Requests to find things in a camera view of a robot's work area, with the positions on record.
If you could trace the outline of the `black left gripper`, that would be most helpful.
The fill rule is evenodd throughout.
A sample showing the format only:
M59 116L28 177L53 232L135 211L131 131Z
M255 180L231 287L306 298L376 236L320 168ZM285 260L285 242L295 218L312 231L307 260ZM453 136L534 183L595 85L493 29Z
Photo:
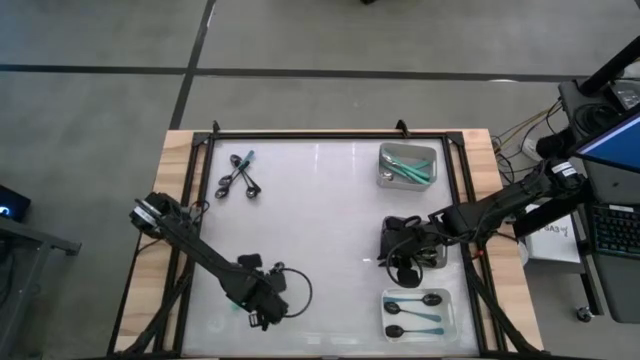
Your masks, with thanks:
M268 329L288 314L289 304L281 297L286 288L283 269L251 271L227 282L227 297L249 313L251 328Z

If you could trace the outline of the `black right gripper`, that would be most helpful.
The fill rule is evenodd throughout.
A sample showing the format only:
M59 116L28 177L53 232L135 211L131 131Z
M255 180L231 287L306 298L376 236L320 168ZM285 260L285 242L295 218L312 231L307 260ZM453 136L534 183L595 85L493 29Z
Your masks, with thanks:
M430 223L421 217L385 217L382 222L380 265L386 264L386 257L399 245L392 254L392 264L399 260L409 260L414 256L419 265L442 265L443 246L435 244L435 236L427 233Z

